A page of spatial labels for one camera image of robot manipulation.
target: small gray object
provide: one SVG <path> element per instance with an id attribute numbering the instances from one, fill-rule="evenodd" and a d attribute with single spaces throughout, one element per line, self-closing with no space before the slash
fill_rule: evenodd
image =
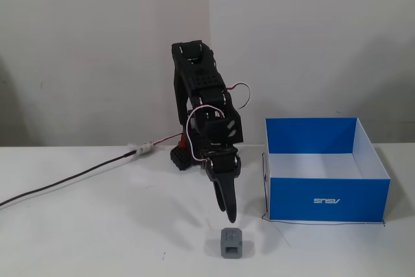
<path id="1" fill-rule="evenodd" d="M 239 228 L 224 228 L 220 235 L 220 251 L 225 259 L 242 257 L 242 230 Z"/>

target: open box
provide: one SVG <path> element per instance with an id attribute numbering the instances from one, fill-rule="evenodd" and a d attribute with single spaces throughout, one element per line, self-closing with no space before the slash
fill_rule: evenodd
<path id="1" fill-rule="evenodd" d="M 265 122 L 270 219 L 383 221 L 390 178 L 357 118 Z"/>

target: black cable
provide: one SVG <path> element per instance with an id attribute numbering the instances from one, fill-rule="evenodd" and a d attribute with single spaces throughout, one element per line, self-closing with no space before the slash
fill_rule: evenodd
<path id="1" fill-rule="evenodd" d="M 8 204 L 9 202 L 12 202 L 12 201 L 14 201 L 14 200 L 16 200 L 16 199 L 19 199 L 19 198 L 21 198 L 21 197 L 24 197 L 24 196 L 27 196 L 27 195 L 30 195 L 30 194 L 34 194 L 34 193 L 37 193 L 37 192 L 39 192 L 39 191 L 44 191 L 45 189 L 48 189 L 48 188 L 54 187 L 54 186 L 56 186 L 56 185 L 62 184 L 62 183 L 64 183 L 64 182 L 67 182 L 67 181 L 69 181 L 69 180 L 72 180 L 73 178 L 77 178 L 78 176 L 84 175 L 84 174 L 86 174 L 86 173 L 88 173 L 88 172 L 91 172 L 92 170 L 98 169 L 98 168 L 102 167 L 103 165 L 108 165 L 109 163 L 116 162 L 117 160 L 120 160 L 120 159 L 123 159 L 123 158 L 127 158 L 127 157 L 129 157 L 129 156 L 132 156 L 132 155 L 134 155 L 136 152 L 137 152 L 137 151 L 127 152 L 126 154 L 123 154 L 123 155 L 122 155 L 122 156 L 120 156 L 120 157 L 116 157 L 116 158 L 114 158 L 114 159 L 108 160 L 107 162 L 103 162 L 103 163 L 101 163 L 101 164 L 99 164 L 99 165 L 96 165 L 95 167 L 92 167 L 91 169 L 88 169 L 88 170 L 86 170 L 86 171 L 84 171 L 84 172 L 78 173 L 77 175 L 70 176 L 69 178 L 65 178 L 65 179 L 63 179 L 63 180 L 61 180 L 61 181 L 59 181 L 59 182 L 53 183 L 53 184 L 51 184 L 51 185 L 48 185 L 48 186 L 45 186 L 45 187 L 42 187 L 42 188 L 35 189 L 34 191 L 28 191 L 28 192 L 26 192 L 26 193 L 23 193 L 23 194 L 20 194 L 20 195 L 18 195 L 18 196 L 15 196 L 15 197 L 13 197 L 13 198 L 10 198 L 10 199 L 8 199 L 8 200 L 3 201 L 2 203 L 0 203 L 0 207 L 1 207 L 1 206 L 4 206 L 5 204 Z"/>

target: asus logo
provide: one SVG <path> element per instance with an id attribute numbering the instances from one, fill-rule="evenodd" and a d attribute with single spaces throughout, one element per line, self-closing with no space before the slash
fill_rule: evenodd
<path id="1" fill-rule="evenodd" d="M 314 198 L 315 204 L 336 204 L 340 199 L 324 199 L 324 198 Z"/>

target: robotic arm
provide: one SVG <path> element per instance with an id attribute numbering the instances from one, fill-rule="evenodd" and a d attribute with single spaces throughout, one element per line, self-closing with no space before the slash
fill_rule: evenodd
<path id="1" fill-rule="evenodd" d="M 243 141 L 241 117 L 232 105 L 213 51 L 207 45 L 200 40 L 175 43 L 172 56 L 177 110 L 184 133 L 179 145 L 171 151 L 171 160 L 180 170 L 201 163 L 213 182 L 219 208 L 234 223 L 233 180 L 241 172 L 241 159 L 233 144 Z M 187 110 L 188 100 L 193 111 Z"/>

